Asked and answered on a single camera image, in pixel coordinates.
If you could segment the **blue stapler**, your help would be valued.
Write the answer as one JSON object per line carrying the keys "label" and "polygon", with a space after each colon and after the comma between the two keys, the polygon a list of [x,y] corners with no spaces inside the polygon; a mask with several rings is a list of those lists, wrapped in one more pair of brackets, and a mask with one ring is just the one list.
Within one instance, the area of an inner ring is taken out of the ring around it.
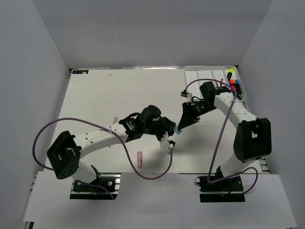
{"label": "blue stapler", "polygon": [[175,133],[176,133],[177,135],[179,135],[179,134],[182,132],[182,131],[181,131],[180,129],[178,129],[177,127],[175,127],[174,131],[175,131]]}

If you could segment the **pink stapler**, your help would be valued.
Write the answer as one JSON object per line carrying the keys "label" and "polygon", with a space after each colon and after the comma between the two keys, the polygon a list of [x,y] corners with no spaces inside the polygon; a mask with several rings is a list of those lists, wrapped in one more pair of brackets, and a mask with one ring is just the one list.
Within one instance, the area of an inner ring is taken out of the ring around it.
{"label": "pink stapler", "polygon": [[143,167],[143,154],[142,151],[137,152],[137,167],[142,168]]}

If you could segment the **blue highlighter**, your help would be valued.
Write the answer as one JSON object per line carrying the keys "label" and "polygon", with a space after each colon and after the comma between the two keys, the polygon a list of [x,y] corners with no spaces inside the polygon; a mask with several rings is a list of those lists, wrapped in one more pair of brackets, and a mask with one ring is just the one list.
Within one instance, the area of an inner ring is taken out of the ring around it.
{"label": "blue highlighter", "polygon": [[235,80],[235,87],[239,95],[242,95],[242,89],[238,80]]}

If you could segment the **yellow highlighter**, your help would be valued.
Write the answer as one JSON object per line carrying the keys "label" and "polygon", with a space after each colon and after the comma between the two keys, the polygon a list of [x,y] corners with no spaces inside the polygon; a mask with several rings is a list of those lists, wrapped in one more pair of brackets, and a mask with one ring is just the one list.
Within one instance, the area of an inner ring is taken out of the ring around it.
{"label": "yellow highlighter", "polygon": [[233,72],[234,72],[233,69],[229,69],[229,70],[228,70],[228,73],[227,73],[227,80],[228,80],[228,81],[231,80],[231,77],[232,77],[232,75],[233,75]]}

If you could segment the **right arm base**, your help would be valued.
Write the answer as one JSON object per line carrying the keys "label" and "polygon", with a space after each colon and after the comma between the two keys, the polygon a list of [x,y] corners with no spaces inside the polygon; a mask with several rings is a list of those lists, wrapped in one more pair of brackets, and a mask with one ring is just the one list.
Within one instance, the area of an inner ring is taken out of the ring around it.
{"label": "right arm base", "polygon": [[237,203],[245,202],[244,187],[240,177],[233,177],[217,183],[208,183],[207,176],[194,180],[199,187],[201,203]]}

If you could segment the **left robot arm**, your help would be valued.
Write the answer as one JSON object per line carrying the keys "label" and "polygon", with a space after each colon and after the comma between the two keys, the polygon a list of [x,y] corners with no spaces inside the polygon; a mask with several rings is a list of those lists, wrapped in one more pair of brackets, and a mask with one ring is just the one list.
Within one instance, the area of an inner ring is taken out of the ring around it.
{"label": "left robot arm", "polygon": [[57,179],[72,177],[84,182],[89,190],[96,190],[101,184],[98,171],[82,162],[83,157],[112,145],[126,146],[143,135],[156,136],[160,150],[172,154],[175,143],[169,137],[176,132],[176,123],[162,117],[159,108],[149,105],[141,113],[132,113],[109,128],[99,127],[78,135],[69,131],[60,133],[47,151],[47,157]]}

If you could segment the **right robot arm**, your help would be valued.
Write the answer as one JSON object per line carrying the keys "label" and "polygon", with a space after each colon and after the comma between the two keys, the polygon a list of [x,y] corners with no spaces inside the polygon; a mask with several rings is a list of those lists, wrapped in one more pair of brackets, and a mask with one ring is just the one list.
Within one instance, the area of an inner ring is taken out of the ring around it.
{"label": "right robot arm", "polygon": [[215,184],[220,190],[227,190],[233,183],[232,177],[240,175],[254,161],[272,152],[271,123],[267,118],[258,118],[237,101],[237,91],[229,85],[215,87],[212,81],[200,86],[202,99],[193,102],[188,99],[182,104],[183,113],[178,130],[189,127],[200,120],[200,116],[218,109],[230,121],[236,134],[234,153],[218,167]]}

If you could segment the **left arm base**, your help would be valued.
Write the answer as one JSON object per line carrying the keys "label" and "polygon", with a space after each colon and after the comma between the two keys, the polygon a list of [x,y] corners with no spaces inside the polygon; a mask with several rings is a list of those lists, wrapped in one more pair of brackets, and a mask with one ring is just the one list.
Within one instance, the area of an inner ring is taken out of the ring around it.
{"label": "left arm base", "polygon": [[70,199],[76,200],[115,200],[120,189],[121,174],[100,174],[100,177],[85,184],[73,180]]}

